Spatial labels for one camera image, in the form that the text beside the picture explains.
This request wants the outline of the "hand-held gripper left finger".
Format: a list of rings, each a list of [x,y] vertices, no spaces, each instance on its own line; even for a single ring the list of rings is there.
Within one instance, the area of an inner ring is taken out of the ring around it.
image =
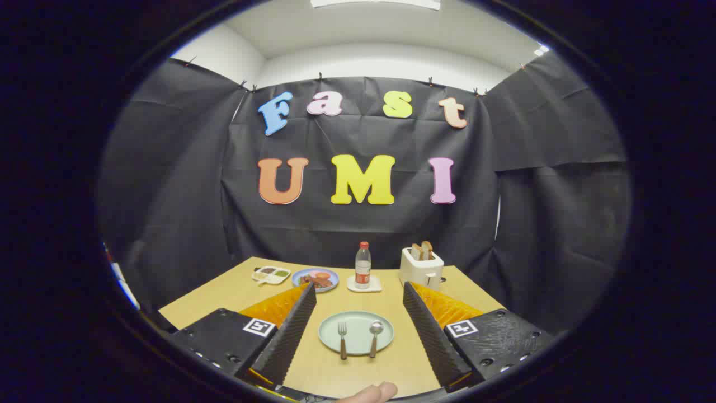
[[[218,308],[168,339],[228,377],[273,390],[284,382],[316,303],[314,286],[304,284],[239,312]]]

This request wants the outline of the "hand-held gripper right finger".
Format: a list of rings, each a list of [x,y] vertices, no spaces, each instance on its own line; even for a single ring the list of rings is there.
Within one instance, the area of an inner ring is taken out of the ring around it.
[[[402,303],[447,392],[507,372],[553,341],[552,334],[507,309],[484,313],[414,282],[404,283]]]

